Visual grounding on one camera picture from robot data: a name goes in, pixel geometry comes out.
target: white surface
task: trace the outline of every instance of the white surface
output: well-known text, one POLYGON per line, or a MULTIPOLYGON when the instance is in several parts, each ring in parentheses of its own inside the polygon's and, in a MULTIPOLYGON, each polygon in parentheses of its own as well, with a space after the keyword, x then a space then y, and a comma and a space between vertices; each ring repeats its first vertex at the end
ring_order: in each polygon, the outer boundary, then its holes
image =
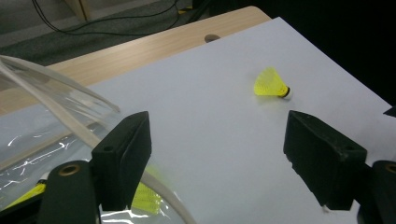
POLYGON ((394 157, 390 105, 280 18, 92 88, 125 116, 149 112, 151 160, 198 223, 357 223, 358 204, 323 211, 292 170, 282 151, 291 109, 365 147, 370 165, 394 157), (254 94, 267 66, 291 100, 254 94))

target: wooden tabletop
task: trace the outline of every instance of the wooden tabletop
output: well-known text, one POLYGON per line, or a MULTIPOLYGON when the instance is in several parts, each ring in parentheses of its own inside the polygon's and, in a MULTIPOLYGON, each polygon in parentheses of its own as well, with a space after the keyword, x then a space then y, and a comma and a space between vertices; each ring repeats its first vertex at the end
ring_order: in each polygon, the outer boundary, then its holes
MULTIPOLYGON (((201 46, 205 44, 207 35, 223 37, 269 20, 271 18, 258 8, 244 7, 56 63, 48 68, 74 79, 83 86, 89 86, 201 46)), ((0 91, 0 115, 33 104, 19 95, 15 91, 0 91)))

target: shuttlecock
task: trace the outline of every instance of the shuttlecock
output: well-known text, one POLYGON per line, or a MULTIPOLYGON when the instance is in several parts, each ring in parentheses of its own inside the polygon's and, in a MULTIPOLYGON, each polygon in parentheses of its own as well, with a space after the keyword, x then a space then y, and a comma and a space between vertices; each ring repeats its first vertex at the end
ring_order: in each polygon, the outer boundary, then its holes
POLYGON ((291 98, 291 88, 286 86, 274 67, 263 70, 254 83, 256 95, 279 96, 284 99, 291 98))

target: transparent plastic sheet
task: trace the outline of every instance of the transparent plastic sheet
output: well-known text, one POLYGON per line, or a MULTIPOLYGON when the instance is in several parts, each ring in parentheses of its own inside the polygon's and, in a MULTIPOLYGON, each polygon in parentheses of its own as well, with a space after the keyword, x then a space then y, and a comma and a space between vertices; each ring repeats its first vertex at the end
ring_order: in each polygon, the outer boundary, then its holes
MULTIPOLYGON (((98 140, 103 139, 122 117, 118 108, 106 99, 45 67, 4 56, 0 56, 0 66, 3 66, 0 70, 1 211, 56 166, 92 158, 92 144, 70 131, 72 129, 66 127, 64 118, 57 115, 56 109, 55 112, 53 108, 49 109, 43 99, 34 92, 32 94, 32 90, 27 91, 21 83, 28 83, 34 91, 61 105, 98 140), (7 70, 18 77, 17 81, 5 76, 7 70)), ((177 194, 174 191, 172 194, 172 201, 178 201, 177 194)), ((101 211, 102 222, 185 223, 179 211, 158 197, 158 202, 145 202, 157 203, 157 212, 135 207, 117 212, 101 211)))

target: black cable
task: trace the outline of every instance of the black cable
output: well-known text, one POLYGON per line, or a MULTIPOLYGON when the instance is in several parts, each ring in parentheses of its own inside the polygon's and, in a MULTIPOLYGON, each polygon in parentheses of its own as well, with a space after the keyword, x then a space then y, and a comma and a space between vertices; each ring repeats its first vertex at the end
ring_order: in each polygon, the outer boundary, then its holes
POLYGON ((107 18, 107 19, 101 19, 101 20, 91 21, 91 22, 88 22, 88 23, 86 23, 86 24, 83 24, 83 25, 81 25, 81 26, 79 26, 79 27, 77 27, 77 28, 74 28, 74 29, 70 29, 70 30, 61 30, 61 29, 58 29, 56 26, 52 25, 52 23, 50 23, 50 21, 49 21, 49 20, 47 19, 47 17, 44 15, 43 10, 41 9, 40 5, 37 3, 36 0, 32 0, 32 2, 33 2, 33 5, 35 6, 35 11, 36 11, 37 14, 40 16, 40 19, 41 19, 50 29, 52 29, 53 31, 59 32, 59 33, 66 34, 66 35, 153 35, 153 34, 157 34, 157 33, 159 33, 159 32, 162 32, 162 31, 165 31, 165 30, 168 30, 168 29, 172 28, 172 27, 177 23, 177 21, 178 21, 178 19, 179 19, 178 8, 177 8, 177 2, 178 2, 178 0, 175 0, 174 3, 173 3, 169 8, 167 8, 166 10, 161 11, 161 12, 157 12, 157 13, 154 13, 154 14, 152 14, 152 15, 107 18), (72 33, 72 32, 74 32, 74 31, 76 31, 76 30, 79 30, 79 29, 81 29, 81 28, 83 28, 83 27, 86 27, 86 26, 89 26, 89 25, 92 25, 92 24, 94 24, 94 23, 101 22, 101 21, 114 21, 114 20, 123 20, 123 19, 141 19, 141 18, 155 17, 155 16, 161 15, 161 14, 163 14, 163 13, 169 11, 169 10, 172 9, 173 7, 177 10, 177 18, 175 19, 175 21, 174 21, 172 24, 170 24, 168 27, 166 27, 165 29, 162 29, 162 30, 160 30, 160 31, 153 32, 153 33, 150 33, 150 34, 123 34, 123 33, 110 33, 110 32, 72 33))

